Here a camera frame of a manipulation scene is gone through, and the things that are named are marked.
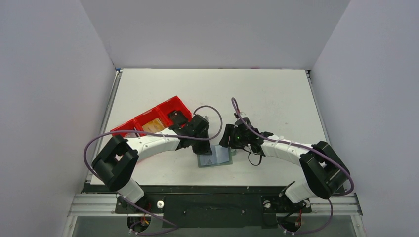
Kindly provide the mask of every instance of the table top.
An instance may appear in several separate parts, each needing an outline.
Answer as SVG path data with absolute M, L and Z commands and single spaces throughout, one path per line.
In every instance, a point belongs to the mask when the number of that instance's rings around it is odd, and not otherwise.
M 305 70 L 123 69 L 105 131 L 175 95 L 190 111 L 214 106 L 223 126 L 236 120 L 231 105 L 235 97 L 261 132 L 302 143 L 326 140 Z M 209 136 L 216 134 L 217 114 L 208 108 L 197 113 L 208 116 Z M 224 127 L 210 143 L 218 144 L 223 132 Z M 252 166 L 248 154 L 238 151 L 232 159 L 232 165 L 199 168 L 192 148 L 180 149 L 138 162 L 132 178 L 140 185 L 285 186 L 303 177 L 300 167 L 278 158 L 264 157 L 260 166 Z M 253 163 L 258 159 L 251 155 Z M 93 177 L 91 184 L 103 183 Z

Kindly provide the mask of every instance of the white wall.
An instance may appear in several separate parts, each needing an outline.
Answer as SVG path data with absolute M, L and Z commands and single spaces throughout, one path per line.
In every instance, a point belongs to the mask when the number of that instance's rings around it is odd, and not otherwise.
M 312 79 L 372 237 L 419 236 L 419 1 L 352 0 Z
M 81 0 L 117 67 L 311 69 L 349 0 Z
M 0 72 L 0 236 L 61 236 L 115 70 L 78 0 L 7 0 Z

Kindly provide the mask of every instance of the gray wall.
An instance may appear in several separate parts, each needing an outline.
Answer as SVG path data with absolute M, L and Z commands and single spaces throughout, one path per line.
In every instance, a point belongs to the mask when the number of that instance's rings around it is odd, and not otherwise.
M 78 0 L 8 0 L 0 72 L 0 236 L 61 236 L 115 70 Z
M 352 0 L 312 79 L 367 234 L 419 236 L 419 1 Z
M 349 0 L 81 0 L 117 67 L 311 69 Z

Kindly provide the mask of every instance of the white table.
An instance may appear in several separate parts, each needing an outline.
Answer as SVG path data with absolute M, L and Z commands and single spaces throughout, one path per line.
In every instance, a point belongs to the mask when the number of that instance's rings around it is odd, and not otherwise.
M 322 124 L 304 70 L 256 69 L 124 69 L 106 131 L 157 104 L 179 96 L 189 110 L 216 107 L 226 123 L 234 123 L 231 97 L 259 131 L 270 131 L 302 143 L 325 141 Z M 209 136 L 219 129 L 211 109 Z M 212 140 L 218 144 L 219 137 Z M 102 146 L 109 138 L 104 138 Z M 232 165 L 198 168 L 192 148 L 161 153 L 140 161 L 132 177 L 140 185 L 285 186 L 303 177 L 300 167 L 278 158 L 264 157 L 260 166 L 238 151 Z M 251 155 L 253 163 L 259 157 Z M 93 177 L 91 184 L 103 184 Z

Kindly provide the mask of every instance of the wall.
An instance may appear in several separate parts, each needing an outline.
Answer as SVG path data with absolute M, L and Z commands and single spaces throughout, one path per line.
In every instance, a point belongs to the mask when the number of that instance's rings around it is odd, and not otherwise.
M 117 67 L 311 69 L 349 0 L 81 0 Z
M 372 237 L 419 236 L 418 10 L 352 0 L 311 74 Z
M 0 236 L 61 236 L 115 70 L 77 0 L 0 2 Z

